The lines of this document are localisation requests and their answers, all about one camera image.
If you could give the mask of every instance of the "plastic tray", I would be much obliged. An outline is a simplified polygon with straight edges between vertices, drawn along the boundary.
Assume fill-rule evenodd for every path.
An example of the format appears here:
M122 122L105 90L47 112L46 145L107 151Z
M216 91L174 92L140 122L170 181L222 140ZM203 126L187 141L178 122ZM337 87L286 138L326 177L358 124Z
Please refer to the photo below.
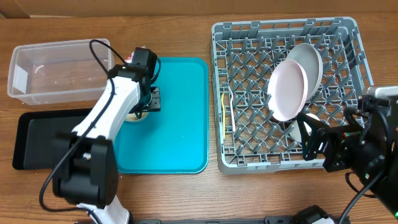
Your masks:
M208 67L199 58L160 58L161 111L125 121L114 150L127 174L196 174L208 163Z
M51 169L52 141L57 133L68 133L80 124L91 108L36 111L18 121L12 166L17 169Z
M273 69L300 43L312 44L323 59L322 84L304 112L330 126L344 125L345 106L356 106L365 85L373 85L361 36L350 17L220 22L211 30L218 167L224 174L322 168L323 159L304 161L299 142L289 138L291 121L277 122L267 102ZM232 132L228 86L233 91ZM225 94L226 139L221 95Z
M108 45L109 40L99 39ZM14 49L7 92L28 105L97 100L104 92L106 74L90 52L90 40L22 45ZM110 49L94 43L93 49L108 69Z

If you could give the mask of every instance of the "white label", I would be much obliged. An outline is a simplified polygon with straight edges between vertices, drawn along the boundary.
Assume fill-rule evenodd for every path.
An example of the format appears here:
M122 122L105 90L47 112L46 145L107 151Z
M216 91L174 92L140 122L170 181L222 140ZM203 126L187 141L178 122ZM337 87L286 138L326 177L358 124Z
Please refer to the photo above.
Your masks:
M14 80L12 82L12 85L14 88L23 92L24 94L26 94L27 76L28 74L23 68L15 65Z

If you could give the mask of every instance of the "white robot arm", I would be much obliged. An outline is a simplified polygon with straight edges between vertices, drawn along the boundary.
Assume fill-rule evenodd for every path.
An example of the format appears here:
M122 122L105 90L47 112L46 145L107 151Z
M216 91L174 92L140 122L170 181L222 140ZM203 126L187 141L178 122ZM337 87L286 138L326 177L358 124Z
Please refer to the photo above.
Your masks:
M128 112L139 102L140 89L137 82L124 77L114 77L113 82L115 94L112 102L100 117L95 127L87 134L87 138L96 139L98 136L104 136L106 139L114 141ZM90 114L72 132L76 132L77 136L81 136L87 130L108 101L111 91L111 83L108 81L104 93ZM129 212L121 205L117 196L104 209L87 203L79 203L77 207L92 210L102 224L128 224L129 220L131 220Z

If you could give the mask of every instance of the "clear plastic container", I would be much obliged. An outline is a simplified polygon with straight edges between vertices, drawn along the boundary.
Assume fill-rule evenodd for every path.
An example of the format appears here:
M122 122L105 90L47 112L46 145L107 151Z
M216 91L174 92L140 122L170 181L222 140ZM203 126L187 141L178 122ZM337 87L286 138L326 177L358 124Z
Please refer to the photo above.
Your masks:
M109 45L109 40L99 39ZM12 53L7 92L28 105L97 100L107 76L91 54L90 40L22 45ZM94 43L98 58L113 67L112 51Z

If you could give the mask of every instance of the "wood grain surface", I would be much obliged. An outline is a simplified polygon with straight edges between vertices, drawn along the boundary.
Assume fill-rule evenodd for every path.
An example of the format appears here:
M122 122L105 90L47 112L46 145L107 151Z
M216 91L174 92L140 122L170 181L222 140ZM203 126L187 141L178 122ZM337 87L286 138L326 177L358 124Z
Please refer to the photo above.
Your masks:
M107 38L127 57L145 45L161 57L200 57L210 66L211 26L222 21L351 16L356 19L377 85L398 85L396 13L263 14L227 16L88 17L0 21L0 223L72 223L81 212L41 209L39 190L49 170L14 170L11 165L18 118L27 111L93 106L95 102L28 106L7 95L14 47L63 40ZM210 160L197 175L120 175L118 197L135 218L163 220L263 218L292 215L313 204L340 215L355 193L344 171L291 170L275 174L225 176L217 167L213 92L210 89ZM68 206L45 195L51 207ZM377 199L361 198L349 213L353 223L395 223Z
M226 14L304 13L304 12L396 12L396 0L14 0L8 11L20 10L30 16L199 16Z

